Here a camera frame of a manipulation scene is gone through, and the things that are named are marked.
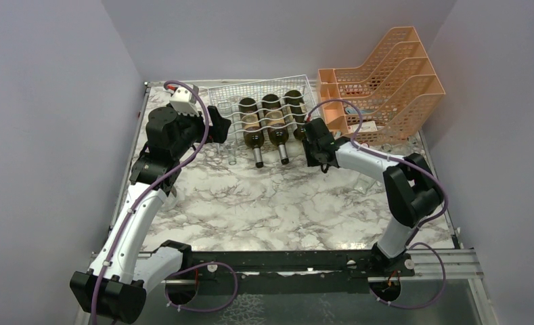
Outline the clear glass bottle tall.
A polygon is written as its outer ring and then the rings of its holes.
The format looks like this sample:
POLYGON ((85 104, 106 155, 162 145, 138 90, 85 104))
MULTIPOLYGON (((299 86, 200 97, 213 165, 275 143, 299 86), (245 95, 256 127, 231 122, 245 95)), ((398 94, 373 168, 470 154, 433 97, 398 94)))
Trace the clear glass bottle tall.
POLYGON ((217 102, 217 108, 222 117, 226 118, 231 122, 229 129, 227 131, 227 138, 223 144, 218 146, 218 150, 223 157, 225 163, 229 166, 234 166, 237 164, 236 150, 238 147, 236 136, 234 135, 234 123, 235 123, 235 112, 233 111, 234 103, 229 100, 222 100, 217 102))

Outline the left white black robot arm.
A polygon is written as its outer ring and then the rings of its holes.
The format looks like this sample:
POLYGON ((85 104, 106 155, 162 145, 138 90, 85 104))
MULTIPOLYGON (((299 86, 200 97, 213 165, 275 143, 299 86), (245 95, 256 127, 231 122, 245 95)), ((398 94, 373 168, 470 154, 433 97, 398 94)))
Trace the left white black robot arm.
POLYGON ((99 316, 134 323, 148 293, 169 276, 196 281, 198 271, 188 244, 166 240, 148 259, 137 258, 155 215, 164 202, 177 197, 174 184, 189 162, 185 153, 195 144, 222 144, 227 139, 231 121, 214 106, 207 110, 209 127, 201 112, 181 115, 171 104, 149 113, 147 140, 131 167, 114 228, 89 269, 74 272, 70 279, 71 291, 94 324, 99 316))

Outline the green wine bottle dark label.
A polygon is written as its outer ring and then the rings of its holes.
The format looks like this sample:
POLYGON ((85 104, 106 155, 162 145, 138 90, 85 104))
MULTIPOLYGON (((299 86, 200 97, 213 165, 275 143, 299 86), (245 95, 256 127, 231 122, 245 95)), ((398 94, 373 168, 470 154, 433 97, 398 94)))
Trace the green wine bottle dark label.
POLYGON ((284 101, 296 122, 296 129, 293 131, 293 135, 298 141, 303 141, 305 139, 305 113, 303 112, 305 102, 303 95, 298 90, 290 90, 285 93, 284 101))

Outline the green wine bottle white label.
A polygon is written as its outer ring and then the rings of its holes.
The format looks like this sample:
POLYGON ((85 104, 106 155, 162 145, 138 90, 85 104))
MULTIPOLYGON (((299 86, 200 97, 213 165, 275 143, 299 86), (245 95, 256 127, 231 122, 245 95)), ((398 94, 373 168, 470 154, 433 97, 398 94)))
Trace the green wine bottle white label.
POLYGON ((289 133, 284 120, 280 99, 275 94, 267 94, 261 101, 269 140, 277 147, 281 163, 287 165, 290 162, 286 149, 289 133))

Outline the clear bottle silver cap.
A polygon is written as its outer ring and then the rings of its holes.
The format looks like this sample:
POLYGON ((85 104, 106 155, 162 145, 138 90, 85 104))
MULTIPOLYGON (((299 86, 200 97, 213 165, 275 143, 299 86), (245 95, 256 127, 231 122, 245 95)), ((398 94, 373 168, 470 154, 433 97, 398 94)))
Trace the clear bottle silver cap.
POLYGON ((167 196, 167 199, 163 203, 161 210, 165 211, 166 213, 168 211, 171 211, 175 208, 177 205, 177 202, 179 201, 177 189, 175 187, 171 188, 171 191, 169 192, 169 195, 167 196))

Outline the green Primitivo wine bottle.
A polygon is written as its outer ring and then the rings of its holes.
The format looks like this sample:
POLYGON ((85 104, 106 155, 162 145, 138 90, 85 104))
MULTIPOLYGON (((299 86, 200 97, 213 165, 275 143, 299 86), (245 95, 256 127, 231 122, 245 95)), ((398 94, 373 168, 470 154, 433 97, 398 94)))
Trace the green Primitivo wine bottle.
POLYGON ((238 108, 241 113, 240 121, 244 131, 244 143, 252 150, 255 167, 258 169, 263 168, 264 162, 261 148, 265 143, 265 138, 261 130, 257 103, 250 97, 244 97, 239 101, 238 108))

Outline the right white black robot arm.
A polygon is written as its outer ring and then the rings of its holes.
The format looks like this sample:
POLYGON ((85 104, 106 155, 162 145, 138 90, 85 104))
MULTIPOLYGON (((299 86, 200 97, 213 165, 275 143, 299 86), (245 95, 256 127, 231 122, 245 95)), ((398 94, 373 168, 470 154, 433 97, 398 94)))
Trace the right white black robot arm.
POLYGON ((388 155, 348 137, 335 138, 321 119, 303 127, 303 149, 310 167, 348 169, 384 185, 391 220, 371 248, 370 266, 385 276, 397 267, 420 222, 445 202, 441 185, 420 154, 388 155))

